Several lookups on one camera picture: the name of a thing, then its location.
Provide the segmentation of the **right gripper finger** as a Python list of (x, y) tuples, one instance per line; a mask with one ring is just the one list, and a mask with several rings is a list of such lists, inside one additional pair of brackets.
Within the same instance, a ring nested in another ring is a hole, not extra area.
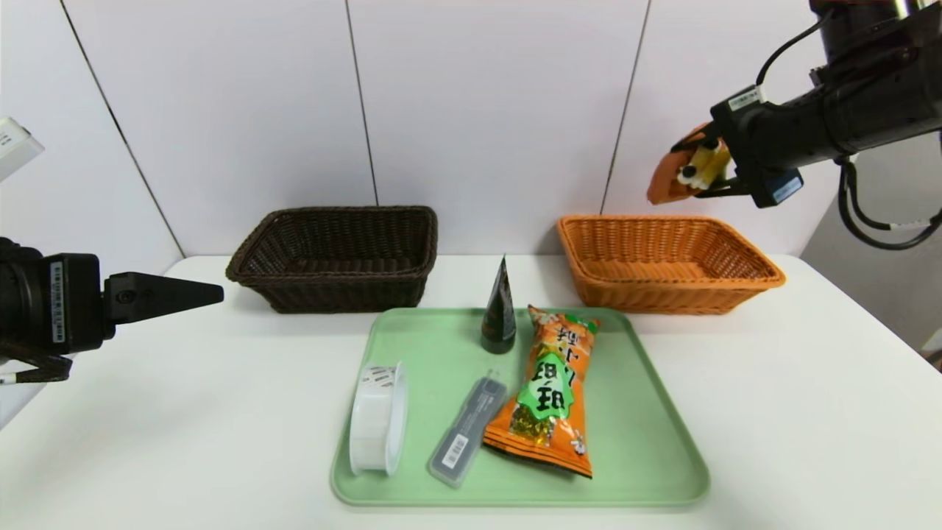
[(720, 145), (720, 142), (720, 128), (715, 121), (710, 121), (709, 123), (701, 124), (696, 130), (680, 138), (680, 140), (670, 148), (670, 153), (680, 153), (690, 150), (696, 151), (696, 149), (700, 147), (715, 149)]
[(699, 190), (693, 195), (696, 199), (723, 198), (730, 196), (751, 196), (747, 181), (739, 177), (717, 177), (711, 181), (709, 188)]

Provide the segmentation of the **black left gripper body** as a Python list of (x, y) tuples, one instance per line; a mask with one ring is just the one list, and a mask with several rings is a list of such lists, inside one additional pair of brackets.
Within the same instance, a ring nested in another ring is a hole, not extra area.
[(101, 347), (107, 326), (96, 255), (45, 256), (2, 238), (1, 258), (3, 362)]

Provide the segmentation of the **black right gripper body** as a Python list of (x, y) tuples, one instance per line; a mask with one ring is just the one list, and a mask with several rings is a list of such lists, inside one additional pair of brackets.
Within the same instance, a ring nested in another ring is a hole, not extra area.
[(801, 167), (843, 157), (826, 123), (826, 104), (817, 88), (777, 105), (753, 86), (711, 107), (734, 162), (733, 177), (748, 182), (758, 208), (777, 207), (800, 191)]

